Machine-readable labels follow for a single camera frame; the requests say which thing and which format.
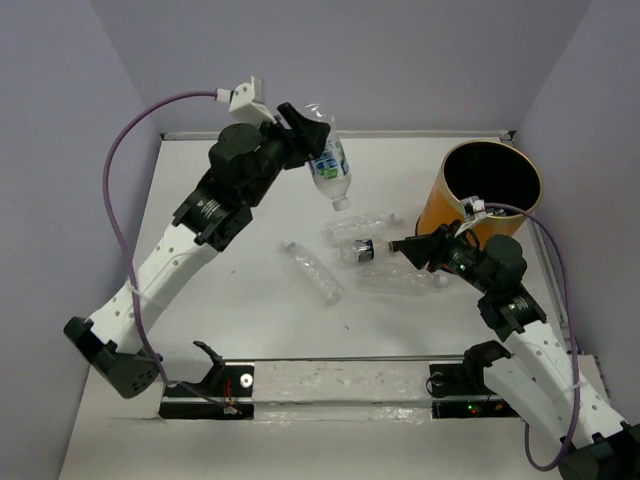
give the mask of orange bin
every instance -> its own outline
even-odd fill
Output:
[[[447,153],[427,204],[416,225],[416,234],[432,233],[443,223],[464,218],[461,199],[478,196],[486,203],[506,203],[532,212],[542,198],[538,170],[513,147],[489,140],[472,140]],[[493,235],[513,235],[525,217],[490,215],[473,228],[480,245]]]

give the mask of purple wall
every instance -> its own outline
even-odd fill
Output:
[[[86,0],[5,2],[0,64],[0,478],[46,480],[58,478],[87,373],[62,328],[123,279],[100,175],[142,104]],[[158,143],[147,123],[116,160],[132,241]]]
[[[640,421],[640,3],[595,0],[520,127],[567,257],[579,339]]]
[[[342,129],[514,128],[589,0],[91,0],[142,100],[267,80],[270,106],[319,99]],[[158,114],[220,130],[224,108]]]

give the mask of white floor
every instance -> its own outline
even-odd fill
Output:
[[[354,272],[340,268],[320,234],[329,220],[373,209],[406,218],[396,238],[412,234],[440,162],[464,140],[345,140],[353,206],[342,214],[315,190],[306,169],[283,172],[255,210],[254,223],[176,298],[152,340],[175,346],[201,339],[227,358],[309,358],[460,354],[493,339],[477,311],[479,294],[470,286],[453,281],[447,290],[419,298],[366,294],[355,288]],[[138,260],[205,172],[210,145],[163,144]],[[516,238],[529,262],[524,283],[556,323],[531,233],[524,227]],[[343,282],[347,294],[335,307],[312,308],[287,273],[278,245],[288,239],[310,247]],[[122,400],[92,372],[60,478],[559,478],[528,465],[519,419],[432,421],[427,410],[397,420],[350,419],[341,412],[341,420],[293,421],[283,415],[246,422],[164,421],[155,418],[159,398],[158,385]],[[535,435],[533,444],[540,462],[558,447]]]

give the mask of clear plastic bottle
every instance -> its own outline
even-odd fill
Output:
[[[402,219],[395,213],[374,211],[327,224],[327,240],[337,246],[345,240],[381,236],[389,228],[399,227]]]
[[[394,255],[391,244],[378,237],[340,242],[340,258],[347,265],[361,265]]]
[[[338,303],[344,289],[333,273],[318,260],[318,257],[308,248],[295,242],[285,242],[283,247],[285,255],[291,258],[300,276],[306,280],[309,288],[320,297],[322,302],[327,306]]]
[[[320,193],[331,199],[336,212],[349,208],[351,203],[347,198],[347,190],[351,184],[351,169],[338,137],[335,119],[318,103],[307,105],[304,112],[311,119],[331,125],[324,152],[316,160],[308,162],[313,183]]]
[[[443,273],[416,270],[411,265],[374,263],[359,272],[358,286],[374,293],[397,295],[426,295],[446,287],[449,278]]]

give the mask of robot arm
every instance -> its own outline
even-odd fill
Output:
[[[480,314],[498,342],[465,353],[470,382],[494,391],[534,428],[562,442],[580,409],[572,446],[559,464],[565,480],[631,479],[640,473],[640,425],[631,427],[582,376],[577,385],[546,315],[521,284],[527,264],[520,244],[495,235],[484,249],[459,235],[459,221],[430,235],[392,242],[418,269],[454,273],[484,293]]]
[[[137,271],[136,293],[146,331],[191,277],[251,222],[251,208],[258,206],[278,174],[319,157],[329,134],[328,124],[308,120],[288,103],[278,107],[290,127],[285,128],[262,103],[255,78],[232,92],[219,90],[218,97],[230,103],[230,112],[244,123],[220,133],[209,151],[211,167]],[[141,348],[128,281],[89,318],[72,318],[64,332],[124,398],[139,395],[158,377],[156,364]],[[196,347],[211,358],[213,367],[202,363],[206,369],[196,368],[189,377],[175,380],[198,383],[219,366],[215,352],[203,343]]]

